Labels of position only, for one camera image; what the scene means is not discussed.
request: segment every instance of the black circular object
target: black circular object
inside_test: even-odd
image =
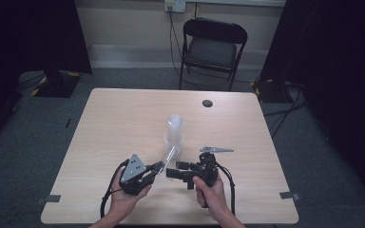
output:
[[[212,101],[204,100],[202,102],[202,105],[205,106],[205,107],[211,107],[213,105],[213,103],[212,103]]]

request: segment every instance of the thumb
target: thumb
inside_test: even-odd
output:
[[[195,183],[195,185],[203,191],[204,195],[208,195],[212,190],[206,185],[206,183],[200,179],[199,177],[193,177],[192,181]]]

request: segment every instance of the finger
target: finger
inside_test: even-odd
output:
[[[112,185],[111,185],[111,191],[114,191],[114,190],[118,190],[121,188],[120,186],[120,178],[122,176],[122,174],[124,173],[124,168],[121,168],[117,175],[115,176],[115,179],[114,179],[114,182],[112,182]]]
[[[150,189],[152,188],[152,185],[147,185],[142,191],[139,193],[138,198],[142,199],[145,196],[147,196],[147,193],[149,193]]]
[[[201,207],[205,206],[206,199],[205,199],[205,196],[203,195],[203,191],[199,187],[196,187],[195,190],[197,191],[197,202],[198,202],[198,204]]]
[[[209,194],[210,191],[212,191],[207,185],[206,183],[200,179],[199,177],[193,177],[192,181],[195,183],[195,185],[200,188],[203,191],[204,195]]]

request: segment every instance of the person's left hand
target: person's left hand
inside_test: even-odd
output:
[[[135,208],[136,203],[145,197],[152,185],[147,185],[138,196],[128,195],[122,190],[119,182],[124,169],[121,169],[111,185],[111,205],[108,213],[90,227],[114,227],[124,220]]]
[[[115,177],[114,182],[111,185],[111,191],[120,190],[119,184],[121,174],[124,169],[121,169]],[[117,217],[125,219],[135,208],[136,203],[145,197],[149,192],[152,185],[147,185],[138,196],[128,195],[124,190],[120,190],[111,194],[111,205],[107,214],[114,214]]]

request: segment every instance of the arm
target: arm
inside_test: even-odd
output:
[[[221,178],[218,178],[212,187],[208,187],[198,177],[194,177],[192,181],[197,186],[195,190],[197,191],[198,203],[202,207],[208,205],[208,211],[212,219],[216,220],[222,228],[245,228],[227,207]]]
[[[111,194],[111,205],[108,213],[90,228],[112,228],[124,220],[135,208],[136,203],[145,197],[149,192],[151,185],[147,185],[138,196],[131,196],[125,193],[119,185],[122,170],[118,172],[115,181],[112,183],[111,190],[116,191]]]

